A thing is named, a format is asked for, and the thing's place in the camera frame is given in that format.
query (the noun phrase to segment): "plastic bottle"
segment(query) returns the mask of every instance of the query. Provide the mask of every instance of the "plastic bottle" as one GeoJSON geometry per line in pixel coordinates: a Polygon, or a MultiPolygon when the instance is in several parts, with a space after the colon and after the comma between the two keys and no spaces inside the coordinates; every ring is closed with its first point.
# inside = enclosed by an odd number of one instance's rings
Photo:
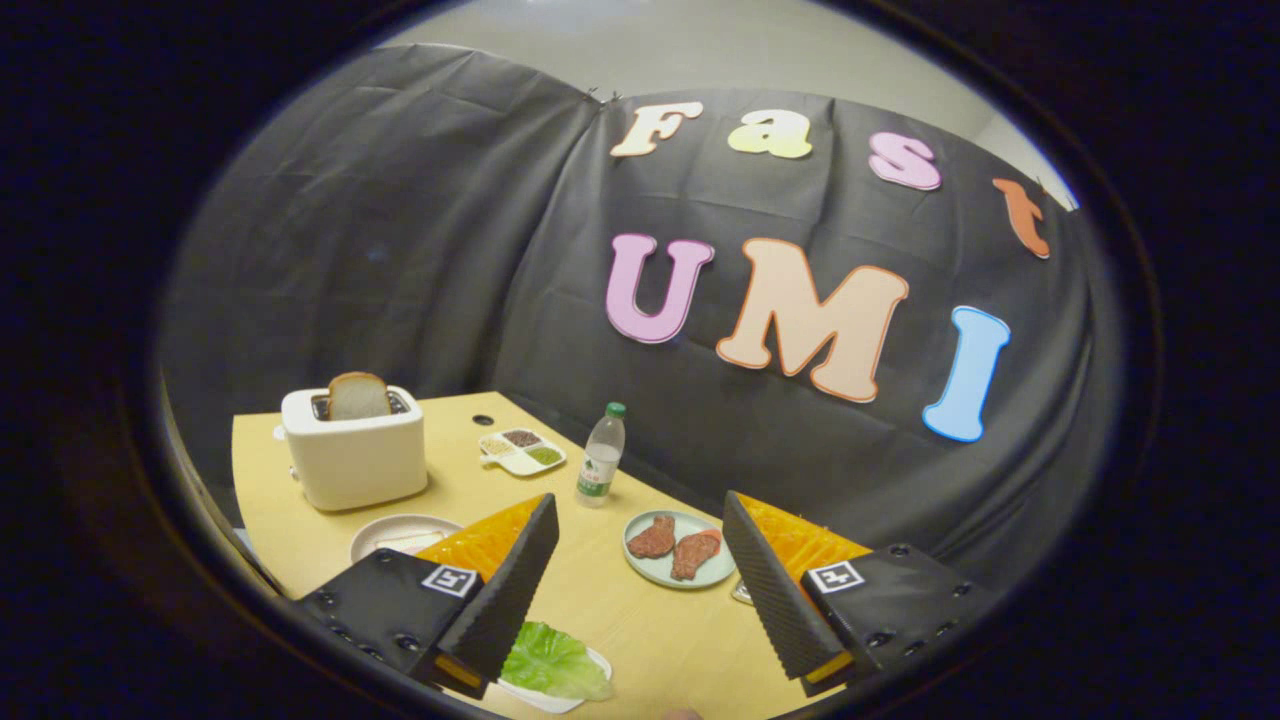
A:
{"type": "Polygon", "coordinates": [[[577,473],[577,501],[588,507],[604,505],[604,498],[609,495],[613,473],[618,469],[622,446],[627,441],[626,428],[622,427],[626,414],[626,405],[608,404],[604,416],[586,439],[582,469],[577,473]]]}

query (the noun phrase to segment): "white plate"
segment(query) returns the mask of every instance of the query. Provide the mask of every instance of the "white plate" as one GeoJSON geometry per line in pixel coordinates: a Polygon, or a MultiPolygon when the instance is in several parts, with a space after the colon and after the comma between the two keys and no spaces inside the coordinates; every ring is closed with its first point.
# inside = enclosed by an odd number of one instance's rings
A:
{"type": "Polygon", "coordinates": [[[558,445],[556,445],[552,441],[547,439],[547,437],[543,436],[541,433],[539,433],[538,430],[531,430],[529,428],[507,428],[506,430],[502,430],[502,432],[498,432],[498,433],[486,434],[486,436],[481,437],[477,442],[480,443],[480,452],[483,454],[480,456],[480,464],[481,465],[494,465],[494,464],[502,465],[503,469],[506,469],[508,473],[511,473],[512,475],[521,477],[521,478],[527,477],[527,475],[536,475],[538,473],[544,473],[547,470],[550,470],[552,468],[559,468],[561,465],[564,464],[564,460],[567,457],[564,455],[564,451],[561,450],[561,447],[558,445]],[[503,433],[509,433],[512,430],[525,430],[527,433],[532,433],[532,434],[538,436],[538,438],[540,439],[540,442],[536,442],[536,443],[530,445],[527,447],[517,447],[516,443],[513,443],[509,439],[507,439],[506,437],[503,437],[503,433]],[[485,448],[485,446],[484,446],[484,441],[486,441],[486,439],[497,439],[498,442],[502,442],[502,443],[507,445],[511,450],[508,450],[507,452],[502,452],[502,454],[489,452],[489,450],[485,448]],[[556,462],[552,462],[550,465],[543,465],[541,462],[539,462],[538,460],[534,460],[529,455],[530,450],[538,450],[539,447],[545,447],[548,450],[554,450],[561,456],[561,459],[557,460],[556,462]]]}
{"type": "Polygon", "coordinates": [[[396,550],[399,550],[406,555],[413,555],[419,550],[424,550],[430,544],[440,542],[461,529],[462,525],[458,525],[457,523],[431,518],[430,515],[388,515],[387,518],[379,518],[364,528],[360,528],[356,537],[351,538],[351,562],[355,565],[356,562],[360,562],[364,556],[378,550],[379,542],[404,539],[406,542],[396,550]],[[425,542],[421,546],[412,542],[412,538],[421,538],[424,536],[430,536],[430,533],[440,533],[443,537],[434,539],[425,538],[425,542]]]}
{"type": "Polygon", "coordinates": [[[692,589],[714,585],[716,583],[732,575],[733,570],[737,569],[737,565],[733,564],[733,557],[728,553],[728,544],[724,541],[721,541],[721,551],[698,568],[698,573],[694,575],[692,580],[675,580],[671,578],[671,565],[676,560],[675,550],[662,557],[636,557],[631,555],[631,551],[627,550],[627,543],[640,533],[648,530],[653,525],[655,515],[671,515],[676,520],[677,543],[685,536],[691,536],[703,530],[719,529],[701,518],[690,515],[689,512],[680,512],[677,510],[650,510],[649,512],[636,515],[622,530],[622,555],[626,556],[627,562],[635,568],[636,573],[640,573],[659,585],[692,589]]]}
{"type": "MultiPolygon", "coordinates": [[[[613,679],[613,667],[609,665],[609,661],[605,660],[603,655],[595,652],[591,648],[586,648],[586,656],[594,660],[595,664],[599,665],[602,670],[604,670],[604,679],[607,680],[613,679]]],[[[502,678],[498,678],[498,687],[518,697],[520,700],[527,702],[529,705],[532,705],[538,710],[541,710],[543,712],[552,712],[554,715],[563,715],[564,712],[573,710],[579,705],[582,705],[581,700],[566,700],[562,697],[552,697],[549,694],[544,694],[538,691],[526,691],[525,688],[517,688],[516,685],[512,685],[511,683],[503,680],[502,678]]]]}

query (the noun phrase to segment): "wooden table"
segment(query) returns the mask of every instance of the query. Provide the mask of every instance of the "wooden table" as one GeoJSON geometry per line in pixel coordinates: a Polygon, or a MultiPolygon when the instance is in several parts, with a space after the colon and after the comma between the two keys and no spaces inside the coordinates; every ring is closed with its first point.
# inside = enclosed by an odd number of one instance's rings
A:
{"type": "MultiPolygon", "coordinates": [[[[253,551],[297,598],[351,565],[355,533],[401,512],[468,525],[544,492],[556,493],[559,544],[529,609],[529,620],[563,630],[613,665],[616,696],[586,702],[579,717],[660,717],[692,707],[707,720],[772,717],[808,705],[799,682],[786,679],[755,610],[730,597],[739,574],[704,589],[654,584],[623,557],[627,521],[649,510],[680,510],[716,523],[649,486],[617,473],[609,501],[582,507],[573,498],[582,450],[495,392],[420,401],[426,436],[426,491],[394,502],[321,512],[289,475],[288,443],[278,439],[279,414],[238,415],[232,430],[236,495],[253,551]],[[472,423],[489,415],[495,424],[472,423]],[[568,455],[552,471],[521,479],[499,466],[481,468],[476,441],[512,427],[535,429],[568,455]]],[[[508,717],[552,717],[498,685],[484,701],[508,717]]]]}

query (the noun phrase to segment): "meat slice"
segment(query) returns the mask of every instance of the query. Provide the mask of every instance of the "meat slice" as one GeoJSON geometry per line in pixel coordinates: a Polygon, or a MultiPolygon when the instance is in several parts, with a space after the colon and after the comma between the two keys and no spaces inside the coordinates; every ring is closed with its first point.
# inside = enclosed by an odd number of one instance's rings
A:
{"type": "Polygon", "coordinates": [[[680,538],[676,544],[676,560],[671,564],[671,578],[692,580],[703,562],[717,552],[719,552],[719,539],[716,536],[698,533],[680,538]]]}
{"type": "Polygon", "coordinates": [[[671,515],[657,515],[653,525],[631,538],[627,550],[636,557],[662,557],[676,547],[676,519],[671,515]]]}

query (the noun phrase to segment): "toaster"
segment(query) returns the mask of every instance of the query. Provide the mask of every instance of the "toaster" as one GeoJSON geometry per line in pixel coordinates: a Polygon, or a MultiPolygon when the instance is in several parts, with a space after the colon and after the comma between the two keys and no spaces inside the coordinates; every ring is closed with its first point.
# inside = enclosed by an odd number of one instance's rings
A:
{"type": "Polygon", "coordinates": [[[293,477],[320,510],[397,500],[426,487],[422,409],[402,387],[387,386],[392,414],[329,420],[329,389],[300,389],[280,404],[293,477]]]}

